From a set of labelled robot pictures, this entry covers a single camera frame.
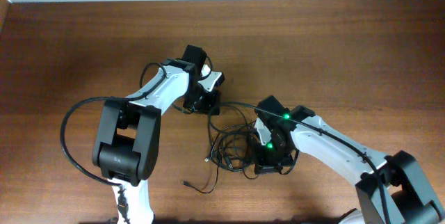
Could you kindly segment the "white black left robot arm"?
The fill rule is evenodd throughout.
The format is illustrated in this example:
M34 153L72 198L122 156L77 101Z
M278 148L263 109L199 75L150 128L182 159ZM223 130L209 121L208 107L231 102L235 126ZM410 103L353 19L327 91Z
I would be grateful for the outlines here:
M115 223L152 223L148 179L159 153L161 116L180 97L193 103L215 95L224 74L207 66L168 59L156 75L122 102L106 99L92 150L92 163L111 183Z

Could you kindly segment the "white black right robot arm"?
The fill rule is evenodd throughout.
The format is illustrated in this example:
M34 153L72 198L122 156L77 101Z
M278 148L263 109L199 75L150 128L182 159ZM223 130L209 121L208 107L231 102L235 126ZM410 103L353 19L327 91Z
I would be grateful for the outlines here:
M256 108L259 133L308 154L355 187L359 209L341 223L441 223L444 207L419 162L409 153L388 155L333 129L312 110L298 106L268 111Z

